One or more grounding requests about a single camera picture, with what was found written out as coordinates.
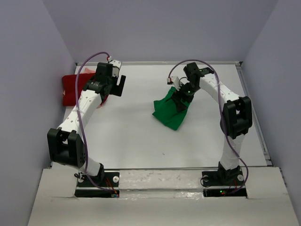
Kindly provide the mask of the green t shirt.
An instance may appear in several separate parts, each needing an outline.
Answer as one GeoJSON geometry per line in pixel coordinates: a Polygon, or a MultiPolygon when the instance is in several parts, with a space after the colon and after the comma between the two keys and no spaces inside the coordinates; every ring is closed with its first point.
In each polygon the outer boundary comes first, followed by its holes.
{"type": "Polygon", "coordinates": [[[164,126],[177,131],[183,123],[188,109],[183,112],[177,112],[175,91],[176,88],[171,87],[163,99],[153,101],[154,112],[152,115],[164,126]]]}

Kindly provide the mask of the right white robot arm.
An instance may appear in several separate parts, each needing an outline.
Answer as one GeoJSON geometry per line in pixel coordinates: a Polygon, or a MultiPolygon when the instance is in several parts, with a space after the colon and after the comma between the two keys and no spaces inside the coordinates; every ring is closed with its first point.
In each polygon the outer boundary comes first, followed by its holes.
{"type": "Polygon", "coordinates": [[[210,64],[199,68],[199,60],[184,62],[186,66],[183,71],[187,83],[182,83],[178,77],[169,77],[176,88],[174,97],[178,101],[190,102],[197,91],[204,90],[219,105],[220,127],[225,137],[218,169],[202,173],[203,186],[228,186],[234,181],[244,186],[248,175],[243,175],[240,167],[240,164],[246,165],[240,156],[240,150],[245,135],[253,124],[251,99],[248,96],[241,97],[225,86],[210,64]]]}

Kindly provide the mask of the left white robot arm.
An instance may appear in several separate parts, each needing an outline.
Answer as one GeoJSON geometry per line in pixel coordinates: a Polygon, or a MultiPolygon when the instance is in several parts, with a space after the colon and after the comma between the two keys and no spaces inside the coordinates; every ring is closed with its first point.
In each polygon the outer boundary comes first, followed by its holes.
{"type": "Polygon", "coordinates": [[[88,156],[84,128],[109,95],[122,95],[126,76],[119,75],[121,66],[122,63],[117,60],[98,63],[95,74],[84,85],[68,117],[58,128],[47,133],[51,161],[77,169],[77,176],[85,174],[94,186],[103,183],[104,166],[88,156]]]}

